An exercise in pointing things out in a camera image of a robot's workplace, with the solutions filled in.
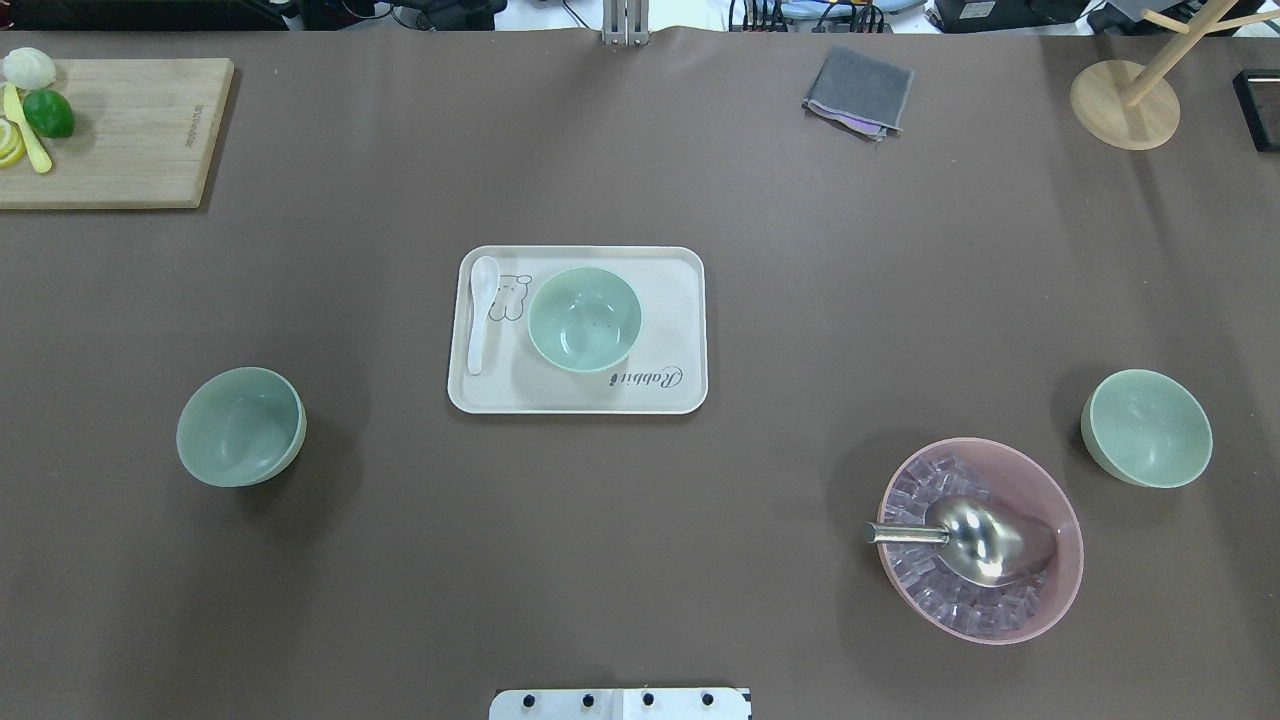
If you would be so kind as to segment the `green bowl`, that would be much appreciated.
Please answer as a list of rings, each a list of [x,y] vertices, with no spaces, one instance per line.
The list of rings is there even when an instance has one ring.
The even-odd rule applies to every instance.
[[[1103,379],[1082,410],[1093,460],[1133,486],[1178,488],[1210,465],[1213,434],[1199,401],[1174,379],[1126,369]]]
[[[293,384],[274,370],[242,366],[195,391],[177,423],[175,448],[196,479],[238,488],[282,473],[298,455],[306,430],[305,405]]]
[[[613,272],[576,266],[540,286],[527,318],[530,340],[543,359],[566,372],[594,373],[632,352],[643,328],[643,304]]]

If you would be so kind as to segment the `cream rabbit serving tray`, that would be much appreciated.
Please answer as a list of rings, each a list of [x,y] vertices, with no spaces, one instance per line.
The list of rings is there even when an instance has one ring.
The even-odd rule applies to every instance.
[[[666,246],[471,250],[447,389],[471,414],[686,414],[709,391],[705,269]]]

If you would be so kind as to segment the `green bowl on tray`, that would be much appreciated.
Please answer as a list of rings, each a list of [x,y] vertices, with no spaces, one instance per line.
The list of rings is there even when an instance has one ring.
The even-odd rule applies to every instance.
[[[643,328],[643,304],[613,272],[576,266],[540,286],[527,318],[530,340],[543,359],[566,372],[594,373],[632,352]]]

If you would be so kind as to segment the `white ceramic soup spoon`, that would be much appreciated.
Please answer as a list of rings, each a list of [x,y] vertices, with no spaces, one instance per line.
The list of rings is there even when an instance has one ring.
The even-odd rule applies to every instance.
[[[497,300],[499,283],[499,263],[492,256],[477,258],[471,265],[468,277],[468,291],[472,306],[466,365],[470,375],[479,375],[483,372],[486,347],[486,324],[489,323],[489,311]]]

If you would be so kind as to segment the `folded grey cloth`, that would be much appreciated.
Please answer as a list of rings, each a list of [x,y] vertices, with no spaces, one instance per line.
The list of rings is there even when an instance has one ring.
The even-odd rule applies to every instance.
[[[902,131],[914,72],[849,47],[832,47],[803,106],[879,142]]]

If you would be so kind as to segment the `metal ice scoop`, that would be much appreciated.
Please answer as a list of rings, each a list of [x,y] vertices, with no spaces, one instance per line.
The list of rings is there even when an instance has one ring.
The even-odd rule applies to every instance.
[[[1057,552],[1044,521],[972,496],[931,503],[922,525],[869,521],[870,544],[933,544],[946,568],[983,587],[1004,587],[1044,570]]]

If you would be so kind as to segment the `pink bowl with ice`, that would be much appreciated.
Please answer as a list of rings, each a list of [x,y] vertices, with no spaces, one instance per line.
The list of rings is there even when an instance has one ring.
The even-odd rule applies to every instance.
[[[1047,566],[1001,588],[960,578],[929,544],[882,544],[884,571],[901,598],[934,626],[980,644],[1015,644],[1047,632],[1070,609],[1082,584],[1079,521],[1059,483],[1034,460],[980,438],[942,439],[910,456],[893,474],[876,519],[922,524],[943,497],[969,496],[1037,518],[1053,528]]]

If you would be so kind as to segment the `wooden cutting board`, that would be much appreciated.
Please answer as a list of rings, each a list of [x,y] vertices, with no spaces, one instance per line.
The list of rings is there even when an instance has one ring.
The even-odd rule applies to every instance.
[[[1,206],[198,208],[234,65],[228,58],[61,59],[55,90],[76,114],[69,138],[46,138],[52,169],[1,172]]]

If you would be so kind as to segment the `wooden cup tree stand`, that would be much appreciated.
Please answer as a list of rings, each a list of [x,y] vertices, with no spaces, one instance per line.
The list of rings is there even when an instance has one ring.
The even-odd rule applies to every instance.
[[[1180,105],[1164,77],[1206,35],[1279,18],[1279,12],[1265,12],[1226,20],[1224,17],[1235,5],[1208,1],[1187,23],[1144,10],[1144,20],[1172,31],[1174,37],[1147,65],[1106,60],[1076,74],[1070,87],[1076,119],[1094,137],[1117,149],[1143,151],[1167,142],[1179,126]]]

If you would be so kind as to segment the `yellow plastic knife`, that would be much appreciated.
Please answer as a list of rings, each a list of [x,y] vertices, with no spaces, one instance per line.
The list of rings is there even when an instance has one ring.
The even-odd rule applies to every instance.
[[[22,108],[19,90],[13,85],[13,82],[5,83],[3,92],[3,108],[5,118],[20,132],[23,149],[29,164],[40,174],[49,173],[52,169],[52,159],[27,120],[26,113]]]

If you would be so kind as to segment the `green lime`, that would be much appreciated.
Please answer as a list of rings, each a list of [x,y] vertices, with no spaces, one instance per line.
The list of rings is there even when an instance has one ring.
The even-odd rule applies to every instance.
[[[76,133],[76,114],[58,91],[41,88],[22,99],[22,109],[32,129],[49,138],[68,138]]]

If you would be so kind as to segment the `lemon slice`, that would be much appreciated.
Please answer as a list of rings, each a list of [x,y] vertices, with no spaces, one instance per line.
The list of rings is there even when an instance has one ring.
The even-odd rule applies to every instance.
[[[26,141],[19,127],[6,118],[0,119],[0,167],[12,167],[26,155]]]

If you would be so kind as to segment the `black tray with glasses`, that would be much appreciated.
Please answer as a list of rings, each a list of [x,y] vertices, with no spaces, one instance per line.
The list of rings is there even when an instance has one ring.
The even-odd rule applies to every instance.
[[[1279,151],[1279,70],[1244,69],[1231,82],[1254,147]]]

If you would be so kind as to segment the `white garlic bulb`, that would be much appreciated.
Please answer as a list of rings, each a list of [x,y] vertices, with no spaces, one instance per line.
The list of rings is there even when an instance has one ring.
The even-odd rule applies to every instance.
[[[58,78],[56,63],[36,47],[10,50],[1,61],[6,82],[26,91],[47,88]]]

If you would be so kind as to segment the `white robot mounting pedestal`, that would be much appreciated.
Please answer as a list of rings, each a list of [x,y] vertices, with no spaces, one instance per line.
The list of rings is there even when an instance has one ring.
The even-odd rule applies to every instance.
[[[750,719],[749,689],[639,687],[508,689],[495,694],[489,719]]]

